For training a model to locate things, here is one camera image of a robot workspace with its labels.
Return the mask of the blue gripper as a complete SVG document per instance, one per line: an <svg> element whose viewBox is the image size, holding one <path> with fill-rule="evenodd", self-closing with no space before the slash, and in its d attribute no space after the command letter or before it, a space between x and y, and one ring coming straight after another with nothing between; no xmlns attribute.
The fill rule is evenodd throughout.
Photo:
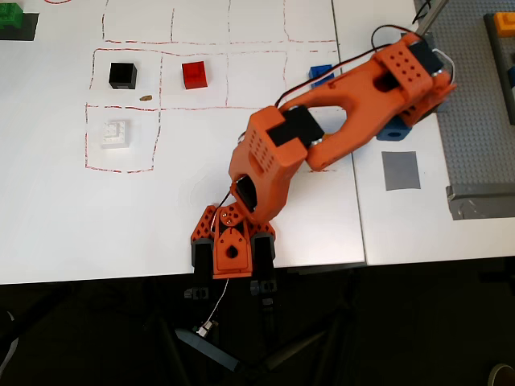
<svg viewBox="0 0 515 386"><path fill-rule="evenodd" d="M377 140L383 142L402 141L411 131L401 117L393 117L377 134Z"/></svg>

